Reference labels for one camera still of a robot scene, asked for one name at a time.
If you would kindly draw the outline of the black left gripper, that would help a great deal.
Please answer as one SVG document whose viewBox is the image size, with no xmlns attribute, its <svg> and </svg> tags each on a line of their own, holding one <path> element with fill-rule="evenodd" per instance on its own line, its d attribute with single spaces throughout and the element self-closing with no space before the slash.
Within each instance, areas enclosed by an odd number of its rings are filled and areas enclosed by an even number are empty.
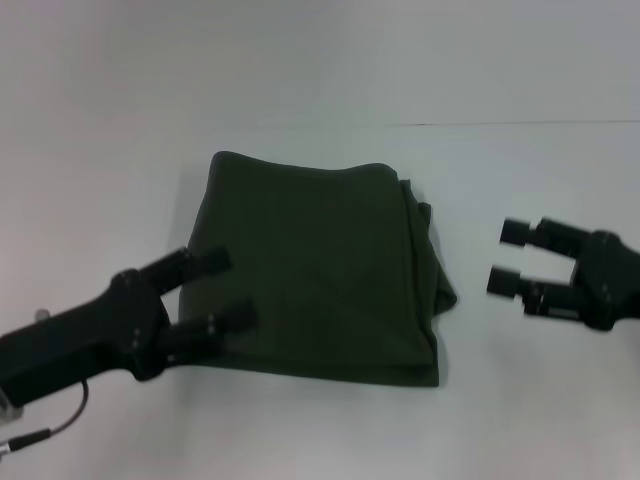
<svg viewBox="0 0 640 480">
<path fill-rule="evenodd" d="M 194 255 L 182 247 L 142 268 L 116 275 L 97 298 L 1 337 L 1 391 L 15 407 L 110 370 L 138 381 L 165 368 L 195 365 L 225 353 L 228 337 L 254 330 L 250 300 L 171 324 L 158 293 L 229 270 L 224 247 Z M 155 348 L 161 328 L 162 355 Z"/>
</svg>

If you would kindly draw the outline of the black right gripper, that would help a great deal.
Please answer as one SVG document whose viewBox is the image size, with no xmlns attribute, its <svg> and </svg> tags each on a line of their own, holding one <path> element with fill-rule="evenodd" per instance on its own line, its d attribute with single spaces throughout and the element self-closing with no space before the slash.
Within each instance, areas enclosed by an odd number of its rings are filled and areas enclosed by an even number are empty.
<svg viewBox="0 0 640 480">
<path fill-rule="evenodd" d="M 575 260 L 571 285 L 524 278 L 492 267 L 487 293 L 519 297 L 528 316 L 575 320 L 608 332 L 619 320 L 639 318 L 639 253 L 610 231 L 587 231 L 543 218 L 535 227 L 506 219 L 500 242 L 526 245 Z"/>
</svg>

